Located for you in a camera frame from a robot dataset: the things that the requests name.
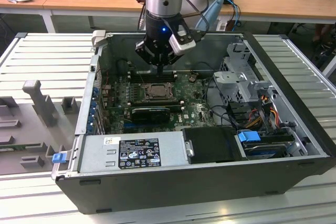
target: blue cable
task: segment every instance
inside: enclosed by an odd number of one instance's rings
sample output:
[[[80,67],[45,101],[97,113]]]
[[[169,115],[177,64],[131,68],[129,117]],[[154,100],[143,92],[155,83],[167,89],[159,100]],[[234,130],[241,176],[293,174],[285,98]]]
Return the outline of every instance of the blue cable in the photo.
[[[235,9],[235,13],[236,13],[236,21],[235,21],[235,24],[232,28],[232,31],[234,31],[237,24],[238,24],[238,8],[237,8],[237,5],[235,3],[233,3],[231,0],[227,0],[227,1],[233,6],[233,8]]]

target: table leg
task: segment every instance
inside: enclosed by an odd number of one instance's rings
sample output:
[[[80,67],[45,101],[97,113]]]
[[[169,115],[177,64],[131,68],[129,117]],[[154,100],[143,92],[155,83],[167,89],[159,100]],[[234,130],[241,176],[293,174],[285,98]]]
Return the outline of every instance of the table leg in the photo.
[[[45,10],[41,13],[41,16],[44,20],[48,33],[57,33],[57,28],[54,26],[52,21],[52,13],[49,10]]]
[[[90,28],[95,29],[95,22],[93,21],[93,17],[92,16],[88,16],[89,18],[89,24],[90,24]]]
[[[335,69],[336,69],[336,56],[334,56],[334,58],[326,66],[326,68],[324,69],[322,73],[325,75],[325,77],[328,78],[334,72]]]

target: red wire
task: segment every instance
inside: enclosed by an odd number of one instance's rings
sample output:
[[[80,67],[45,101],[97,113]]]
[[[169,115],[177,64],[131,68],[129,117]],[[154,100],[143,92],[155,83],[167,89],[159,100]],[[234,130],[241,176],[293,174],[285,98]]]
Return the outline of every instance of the red wire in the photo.
[[[248,117],[248,121],[250,122],[251,121],[251,119],[252,119],[252,113],[253,112],[255,112],[255,111],[257,111],[257,109],[254,109],[254,110],[252,110],[251,112],[250,112],[250,115],[249,115],[249,117]]]

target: label sticker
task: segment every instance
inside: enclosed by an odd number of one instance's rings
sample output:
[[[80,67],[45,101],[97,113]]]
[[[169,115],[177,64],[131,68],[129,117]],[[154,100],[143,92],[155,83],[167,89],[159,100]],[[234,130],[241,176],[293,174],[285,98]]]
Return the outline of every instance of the label sticker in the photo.
[[[161,155],[158,138],[121,140],[118,141],[118,143],[118,165],[120,169],[161,166]]]
[[[119,144],[120,140],[121,140],[121,137],[119,137],[119,136],[105,137],[104,138],[104,144]]]

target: yellow wire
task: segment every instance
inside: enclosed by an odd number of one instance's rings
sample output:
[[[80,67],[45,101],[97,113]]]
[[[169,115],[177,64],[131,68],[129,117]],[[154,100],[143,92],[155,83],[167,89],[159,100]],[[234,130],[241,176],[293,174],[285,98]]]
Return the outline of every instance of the yellow wire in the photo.
[[[255,125],[256,123],[258,123],[260,120],[261,120],[261,117],[258,117],[258,119],[257,119],[257,120],[255,120],[255,121],[251,122],[251,123],[250,123],[249,125],[247,125],[246,127],[247,127],[247,128],[249,128],[249,127],[251,127],[251,126]]]

